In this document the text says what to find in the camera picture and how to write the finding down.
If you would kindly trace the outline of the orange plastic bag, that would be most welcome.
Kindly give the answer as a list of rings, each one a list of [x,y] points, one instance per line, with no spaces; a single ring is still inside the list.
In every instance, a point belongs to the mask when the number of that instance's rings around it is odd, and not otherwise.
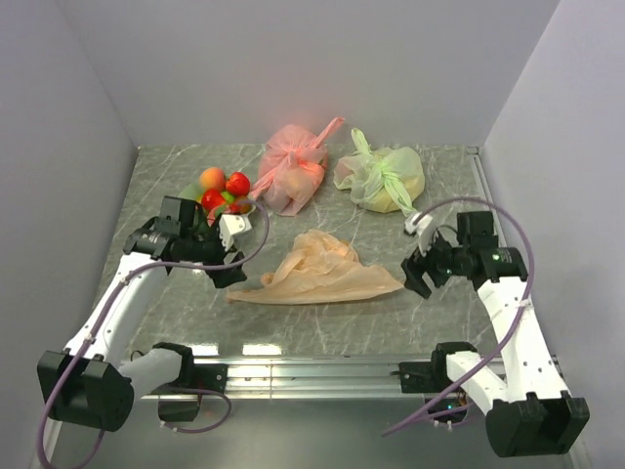
[[[403,289],[380,265],[363,265],[347,242],[319,230],[295,237],[291,251],[259,289],[231,290],[230,302],[314,305],[368,300]]]

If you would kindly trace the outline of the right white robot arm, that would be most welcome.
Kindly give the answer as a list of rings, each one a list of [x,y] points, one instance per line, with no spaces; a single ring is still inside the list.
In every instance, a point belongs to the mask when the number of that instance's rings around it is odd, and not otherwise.
[[[566,454],[590,419],[585,399],[571,396],[542,335],[529,299],[529,272],[516,248],[500,245],[489,211],[461,212],[455,244],[434,219],[415,212],[404,230],[417,247],[404,259],[404,285],[423,298],[451,277],[464,277],[486,309],[505,375],[499,377],[468,342],[439,343],[430,377],[443,393],[461,390],[485,417],[500,457]]]

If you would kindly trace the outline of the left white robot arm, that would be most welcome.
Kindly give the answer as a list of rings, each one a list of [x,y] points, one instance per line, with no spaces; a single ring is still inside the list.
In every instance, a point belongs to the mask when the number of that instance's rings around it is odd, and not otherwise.
[[[143,396],[164,386],[191,389],[197,370],[190,347],[161,342],[130,363],[123,353],[173,270],[202,270],[218,289],[245,281],[248,258],[235,240],[251,229],[247,215],[208,222],[198,202],[164,197],[159,214],[126,239],[113,280],[81,330],[61,351],[41,357],[47,417],[114,432]]]

